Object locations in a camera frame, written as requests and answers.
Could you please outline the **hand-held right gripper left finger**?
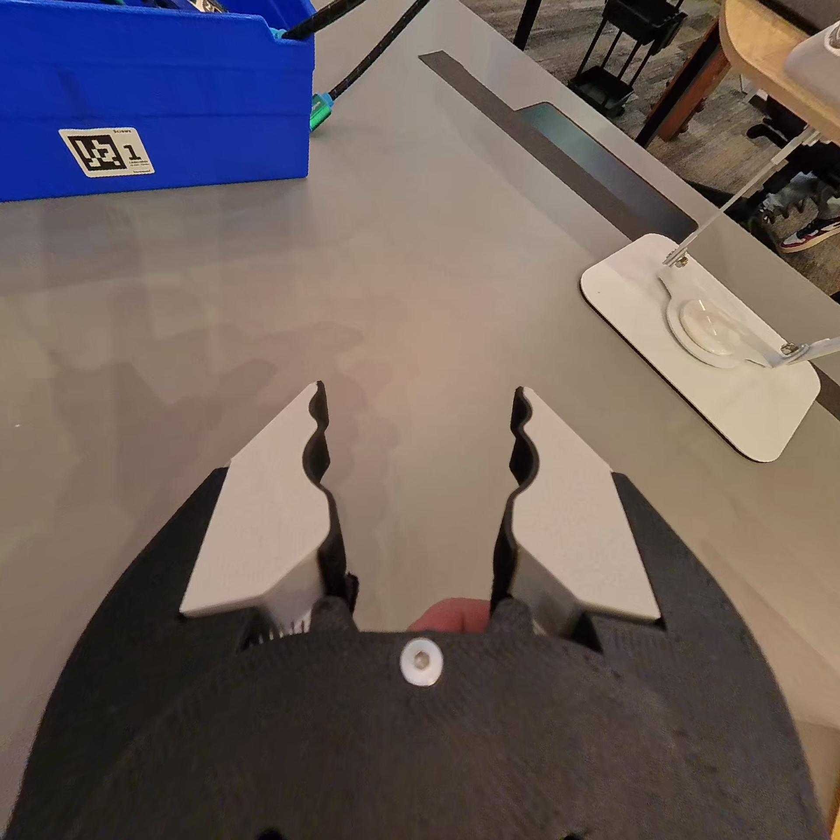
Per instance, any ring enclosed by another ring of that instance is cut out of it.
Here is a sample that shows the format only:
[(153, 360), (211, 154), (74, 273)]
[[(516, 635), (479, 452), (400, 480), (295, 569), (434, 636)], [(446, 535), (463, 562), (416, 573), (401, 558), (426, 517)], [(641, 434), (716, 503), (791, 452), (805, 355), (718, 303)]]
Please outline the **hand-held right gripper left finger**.
[(352, 612), (330, 466), (323, 382), (307, 385), (227, 465), (180, 612), (204, 617), (253, 608), (283, 634), (308, 629), (323, 597)]

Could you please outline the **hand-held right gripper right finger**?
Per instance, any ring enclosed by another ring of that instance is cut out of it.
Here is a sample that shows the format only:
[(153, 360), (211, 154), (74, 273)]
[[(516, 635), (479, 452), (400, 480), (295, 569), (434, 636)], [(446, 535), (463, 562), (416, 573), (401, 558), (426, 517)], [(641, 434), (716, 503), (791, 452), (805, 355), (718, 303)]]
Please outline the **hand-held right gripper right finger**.
[(510, 430), (516, 485), (493, 549), (490, 610), (516, 600), (550, 636), (570, 636), (585, 614), (656, 624), (612, 468), (528, 386), (514, 392)]

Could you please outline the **blue plastic bin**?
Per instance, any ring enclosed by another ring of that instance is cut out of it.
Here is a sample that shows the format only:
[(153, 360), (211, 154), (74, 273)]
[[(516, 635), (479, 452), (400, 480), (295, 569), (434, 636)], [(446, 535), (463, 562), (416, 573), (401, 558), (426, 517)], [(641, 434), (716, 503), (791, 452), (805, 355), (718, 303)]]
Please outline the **blue plastic bin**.
[(2, 2), (3, 202), (308, 176), (311, 2)]

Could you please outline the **dark desk hatch panel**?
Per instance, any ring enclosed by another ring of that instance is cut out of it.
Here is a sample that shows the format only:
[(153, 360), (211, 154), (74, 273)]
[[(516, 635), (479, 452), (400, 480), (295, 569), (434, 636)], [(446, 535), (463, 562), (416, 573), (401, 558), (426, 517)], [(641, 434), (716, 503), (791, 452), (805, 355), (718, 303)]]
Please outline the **dark desk hatch panel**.
[(551, 103), (535, 103), (517, 113), (592, 176), (629, 214), (639, 229), (626, 233), (630, 239), (659, 234), (678, 243), (697, 230), (693, 218)]

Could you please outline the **black tripod stand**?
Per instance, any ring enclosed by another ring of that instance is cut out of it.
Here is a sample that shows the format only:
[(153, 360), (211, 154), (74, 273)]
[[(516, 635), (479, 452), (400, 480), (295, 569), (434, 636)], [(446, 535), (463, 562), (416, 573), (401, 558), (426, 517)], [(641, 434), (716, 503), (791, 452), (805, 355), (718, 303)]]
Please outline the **black tripod stand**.
[(521, 51), (524, 51), (527, 47), (532, 27), (538, 16), (541, 4), (542, 1), (540, 0), (528, 0), (523, 5), (518, 26), (512, 40), (513, 45)]

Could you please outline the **wooden stand board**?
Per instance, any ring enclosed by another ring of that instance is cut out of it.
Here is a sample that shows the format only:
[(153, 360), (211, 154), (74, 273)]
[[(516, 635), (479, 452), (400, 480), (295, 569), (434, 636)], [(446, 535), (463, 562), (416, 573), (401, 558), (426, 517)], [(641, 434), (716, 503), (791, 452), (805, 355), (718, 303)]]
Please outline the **wooden stand board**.
[(839, 145), (838, 99), (824, 99), (784, 68), (792, 50), (814, 36), (762, 2), (724, 1), (719, 13), (723, 51), (731, 67), (792, 111), (822, 139)]

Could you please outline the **white stand bar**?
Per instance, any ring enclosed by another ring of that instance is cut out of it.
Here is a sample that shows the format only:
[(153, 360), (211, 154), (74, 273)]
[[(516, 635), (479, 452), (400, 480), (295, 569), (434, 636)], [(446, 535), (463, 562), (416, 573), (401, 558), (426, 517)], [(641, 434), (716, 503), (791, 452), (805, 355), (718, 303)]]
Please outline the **white stand bar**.
[(784, 68), (797, 83), (824, 99), (839, 97), (839, 22), (803, 41)]

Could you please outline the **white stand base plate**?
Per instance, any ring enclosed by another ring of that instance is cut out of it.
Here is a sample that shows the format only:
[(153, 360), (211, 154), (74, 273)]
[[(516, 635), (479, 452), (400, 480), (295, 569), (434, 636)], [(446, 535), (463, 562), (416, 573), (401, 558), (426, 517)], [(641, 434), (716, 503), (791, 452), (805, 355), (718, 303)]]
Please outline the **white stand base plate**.
[(646, 234), (587, 269), (585, 300), (746, 458), (781, 456), (838, 339), (789, 343), (688, 253)]

